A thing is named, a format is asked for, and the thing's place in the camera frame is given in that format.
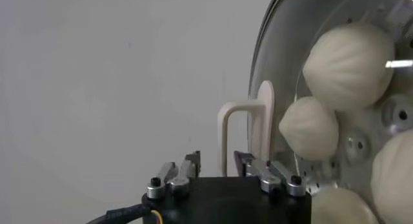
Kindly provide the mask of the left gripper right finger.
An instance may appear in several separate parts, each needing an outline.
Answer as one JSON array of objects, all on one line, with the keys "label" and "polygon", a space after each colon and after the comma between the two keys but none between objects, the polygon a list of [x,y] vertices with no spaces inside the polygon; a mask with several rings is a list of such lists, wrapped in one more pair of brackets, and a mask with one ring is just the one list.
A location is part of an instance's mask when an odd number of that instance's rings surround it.
[{"label": "left gripper right finger", "polygon": [[261,161],[251,153],[234,152],[237,173],[242,177],[256,176],[261,190],[271,194],[275,189],[283,188],[292,197],[306,195],[305,182],[299,175],[293,174],[279,161]]}]

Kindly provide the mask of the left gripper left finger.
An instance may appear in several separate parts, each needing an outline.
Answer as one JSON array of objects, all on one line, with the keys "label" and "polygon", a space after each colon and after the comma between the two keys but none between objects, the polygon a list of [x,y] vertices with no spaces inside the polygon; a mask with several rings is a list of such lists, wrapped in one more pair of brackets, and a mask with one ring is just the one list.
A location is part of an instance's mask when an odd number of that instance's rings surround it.
[{"label": "left gripper left finger", "polygon": [[149,199],[163,199],[169,188],[173,196],[186,196],[189,192],[190,180],[197,178],[201,170],[200,151],[187,154],[178,167],[174,162],[166,162],[156,176],[146,186]]}]

